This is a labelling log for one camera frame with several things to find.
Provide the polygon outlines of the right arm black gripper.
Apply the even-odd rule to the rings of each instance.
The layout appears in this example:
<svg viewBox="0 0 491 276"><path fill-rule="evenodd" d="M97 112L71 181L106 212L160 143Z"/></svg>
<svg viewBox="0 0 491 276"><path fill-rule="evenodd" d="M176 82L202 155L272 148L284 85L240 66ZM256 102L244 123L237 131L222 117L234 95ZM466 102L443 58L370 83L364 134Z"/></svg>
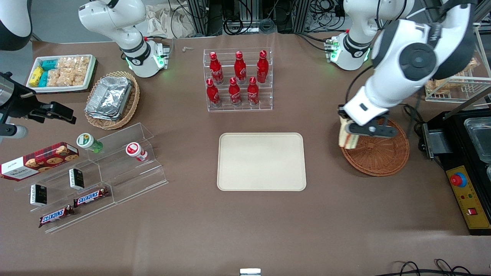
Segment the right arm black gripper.
<svg viewBox="0 0 491 276"><path fill-rule="evenodd" d="M9 115L13 115L15 118L21 118L29 114L38 106L38 100L36 98L36 92L30 90L28 92L9 92L6 90L1 91L1 124L7 123ZM38 123L44 123L46 119L65 121L74 125L77 121L77 117L65 118L61 115L73 115L74 111L67 106L58 102L41 103L38 108L38 114L32 112L30 119L37 121Z"/></svg>

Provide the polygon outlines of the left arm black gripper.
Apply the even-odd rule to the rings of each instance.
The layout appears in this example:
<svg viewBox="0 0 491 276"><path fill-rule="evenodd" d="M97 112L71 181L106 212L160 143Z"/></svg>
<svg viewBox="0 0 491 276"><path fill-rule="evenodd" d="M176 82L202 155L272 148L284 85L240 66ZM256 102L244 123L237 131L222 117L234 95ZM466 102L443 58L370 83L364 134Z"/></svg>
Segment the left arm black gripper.
<svg viewBox="0 0 491 276"><path fill-rule="evenodd" d="M347 120L348 115L344 109L345 105L341 104L337 107L337 113L340 118ZM373 118L363 126L356 124L356 122L349 122L345 127L347 133L357 136L370 136L377 138L394 138L398 135L399 131L389 125L389 112L386 112L378 117Z"/></svg>

